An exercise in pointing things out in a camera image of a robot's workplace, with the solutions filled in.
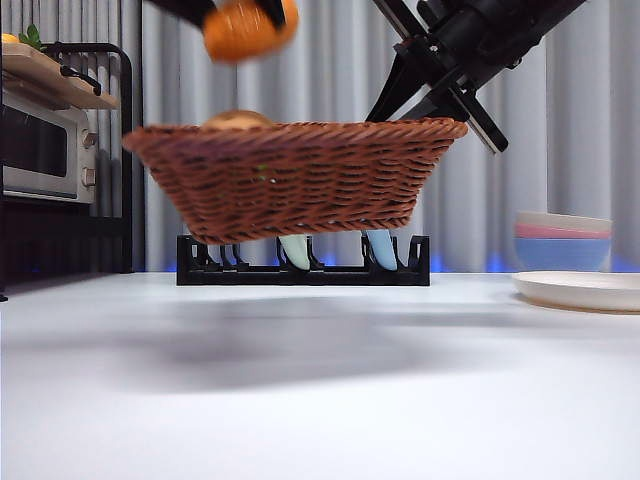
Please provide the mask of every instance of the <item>bread roll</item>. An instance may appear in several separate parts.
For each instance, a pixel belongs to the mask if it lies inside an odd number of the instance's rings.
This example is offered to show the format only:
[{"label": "bread roll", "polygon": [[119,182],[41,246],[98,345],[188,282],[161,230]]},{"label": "bread roll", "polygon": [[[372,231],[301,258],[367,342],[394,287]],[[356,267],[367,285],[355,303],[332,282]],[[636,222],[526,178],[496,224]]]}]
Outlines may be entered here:
[{"label": "bread roll", "polygon": [[210,118],[202,124],[203,129],[225,130],[238,128],[248,130],[254,127],[270,127],[275,125],[264,115],[250,110],[231,110]]}]

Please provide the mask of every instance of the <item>white bowl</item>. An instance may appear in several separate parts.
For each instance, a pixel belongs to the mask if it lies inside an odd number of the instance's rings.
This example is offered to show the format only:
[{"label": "white bowl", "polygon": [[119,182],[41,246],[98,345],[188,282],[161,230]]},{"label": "white bowl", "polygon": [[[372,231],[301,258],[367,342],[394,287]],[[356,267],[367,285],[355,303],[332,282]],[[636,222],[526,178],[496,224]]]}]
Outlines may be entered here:
[{"label": "white bowl", "polygon": [[518,212],[517,223],[589,232],[609,232],[613,222],[602,218],[576,217],[542,212]]}]

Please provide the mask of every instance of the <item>robotic arm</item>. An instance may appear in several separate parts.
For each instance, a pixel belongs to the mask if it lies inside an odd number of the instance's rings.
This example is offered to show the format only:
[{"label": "robotic arm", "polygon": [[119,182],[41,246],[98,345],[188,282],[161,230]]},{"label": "robotic arm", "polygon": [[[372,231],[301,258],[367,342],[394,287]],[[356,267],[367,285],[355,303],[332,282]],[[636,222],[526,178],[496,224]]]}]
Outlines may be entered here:
[{"label": "robotic arm", "polygon": [[404,118],[452,117],[469,122],[495,153],[507,139],[476,99],[505,68],[513,69],[544,35],[586,0],[373,0],[402,42],[391,74],[368,120],[384,121],[422,87],[426,97]]}]

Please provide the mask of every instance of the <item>wicker basket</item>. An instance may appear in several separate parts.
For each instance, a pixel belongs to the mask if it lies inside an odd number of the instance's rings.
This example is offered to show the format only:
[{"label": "wicker basket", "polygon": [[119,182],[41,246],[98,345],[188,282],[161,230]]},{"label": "wicker basket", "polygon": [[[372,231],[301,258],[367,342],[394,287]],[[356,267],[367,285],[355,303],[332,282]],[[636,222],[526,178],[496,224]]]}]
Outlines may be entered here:
[{"label": "wicker basket", "polygon": [[139,128],[124,145],[207,244],[406,225],[434,167],[467,133],[451,119]]}]

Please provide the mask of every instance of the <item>orange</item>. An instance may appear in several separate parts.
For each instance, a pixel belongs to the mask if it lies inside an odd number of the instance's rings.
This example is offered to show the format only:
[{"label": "orange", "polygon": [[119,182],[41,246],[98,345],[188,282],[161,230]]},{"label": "orange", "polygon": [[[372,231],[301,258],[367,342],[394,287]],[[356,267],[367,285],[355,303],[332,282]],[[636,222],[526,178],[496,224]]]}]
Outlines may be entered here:
[{"label": "orange", "polygon": [[2,41],[4,43],[20,43],[20,40],[15,35],[11,35],[10,33],[2,34]]},{"label": "orange", "polygon": [[295,0],[283,0],[286,25],[277,30],[253,0],[229,0],[204,21],[204,43],[214,61],[238,63],[279,50],[298,29]]}]

